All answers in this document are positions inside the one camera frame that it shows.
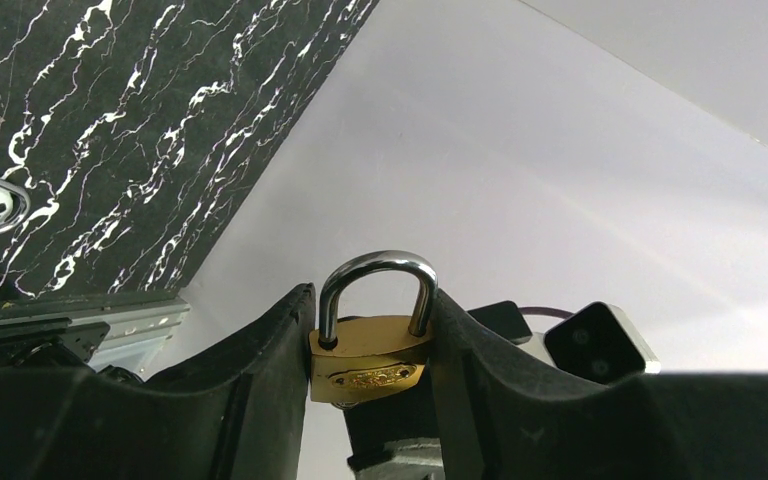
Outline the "small brass padlock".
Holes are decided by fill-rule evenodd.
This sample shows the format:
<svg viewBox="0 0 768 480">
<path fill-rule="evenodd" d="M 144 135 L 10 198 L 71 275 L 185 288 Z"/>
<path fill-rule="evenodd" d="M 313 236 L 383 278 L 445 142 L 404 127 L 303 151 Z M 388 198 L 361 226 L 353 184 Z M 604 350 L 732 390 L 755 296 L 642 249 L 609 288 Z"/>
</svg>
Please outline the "small brass padlock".
<svg viewBox="0 0 768 480">
<path fill-rule="evenodd" d="M 410 315 L 379 315 L 340 321 L 344 290 L 368 275 L 398 271 L 418 281 Z M 347 261 L 326 279 L 317 328 L 309 334 L 310 398 L 340 408 L 404 392 L 416 386 L 434 338 L 431 317 L 438 276 L 423 257 L 400 250 L 371 252 Z"/>
</svg>

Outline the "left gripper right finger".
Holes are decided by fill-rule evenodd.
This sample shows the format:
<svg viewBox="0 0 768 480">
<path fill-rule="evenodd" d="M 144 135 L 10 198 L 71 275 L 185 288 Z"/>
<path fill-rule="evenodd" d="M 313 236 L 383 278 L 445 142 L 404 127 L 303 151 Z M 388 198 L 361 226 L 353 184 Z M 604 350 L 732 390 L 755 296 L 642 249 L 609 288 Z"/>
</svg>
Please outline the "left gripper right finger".
<svg viewBox="0 0 768 480">
<path fill-rule="evenodd" d="M 428 370 L 449 479 L 768 479 L 768 374 L 563 372 L 440 293 Z"/>
</svg>

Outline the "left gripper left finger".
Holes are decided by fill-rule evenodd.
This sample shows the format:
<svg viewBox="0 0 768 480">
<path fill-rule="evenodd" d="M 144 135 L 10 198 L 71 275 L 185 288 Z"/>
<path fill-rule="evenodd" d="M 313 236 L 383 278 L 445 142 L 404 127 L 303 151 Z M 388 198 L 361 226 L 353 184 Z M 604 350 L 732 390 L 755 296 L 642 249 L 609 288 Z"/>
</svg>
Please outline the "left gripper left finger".
<svg viewBox="0 0 768 480">
<path fill-rule="evenodd" d="M 293 479 L 315 290 L 147 380 L 0 368 L 0 479 Z"/>
</svg>

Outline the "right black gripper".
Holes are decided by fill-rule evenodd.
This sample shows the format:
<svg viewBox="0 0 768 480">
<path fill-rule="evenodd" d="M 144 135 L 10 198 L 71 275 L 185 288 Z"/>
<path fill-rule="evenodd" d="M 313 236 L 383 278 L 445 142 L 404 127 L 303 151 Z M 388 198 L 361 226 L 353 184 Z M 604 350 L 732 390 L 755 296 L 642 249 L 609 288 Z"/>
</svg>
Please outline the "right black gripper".
<svg viewBox="0 0 768 480">
<path fill-rule="evenodd" d="M 469 314 L 489 330 L 548 363 L 542 335 L 529 316 L 550 315 L 543 306 L 520 307 L 512 301 L 475 308 Z M 410 389 L 344 410 L 357 479 L 443 479 L 445 477 L 430 370 Z"/>
</svg>

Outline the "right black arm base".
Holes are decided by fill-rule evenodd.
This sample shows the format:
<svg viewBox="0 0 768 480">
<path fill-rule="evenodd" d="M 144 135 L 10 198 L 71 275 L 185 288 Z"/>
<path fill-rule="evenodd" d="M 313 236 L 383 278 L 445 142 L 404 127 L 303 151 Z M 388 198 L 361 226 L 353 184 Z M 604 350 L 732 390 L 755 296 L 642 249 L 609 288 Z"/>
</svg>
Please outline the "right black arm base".
<svg viewBox="0 0 768 480">
<path fill-rule="evenodd" d="M 86 367 L 109 331 L 68 318 L 0 325 L 0 368 Z"/>
</svg>

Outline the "aluminium frame rail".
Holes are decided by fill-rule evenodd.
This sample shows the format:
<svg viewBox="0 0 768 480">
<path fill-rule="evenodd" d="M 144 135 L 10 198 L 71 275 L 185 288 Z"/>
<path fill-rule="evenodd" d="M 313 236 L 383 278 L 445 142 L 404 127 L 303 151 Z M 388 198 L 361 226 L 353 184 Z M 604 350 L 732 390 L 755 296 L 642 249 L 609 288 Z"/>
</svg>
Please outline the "aluminium frame rail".
<svg viewBox="0 0 768 480">
<path fill-rule="evenodd" d="M 0 319 L 0 325 L 54 318 L 68 318 L 76 325 L 106 322 L 110 331 L 87 367 L 101 371 L 114 366 L 143 375 L 189 311 L 190 305 L 179 297 L 116 306 L 53 305 L 35 315 Z"/>
</svg>

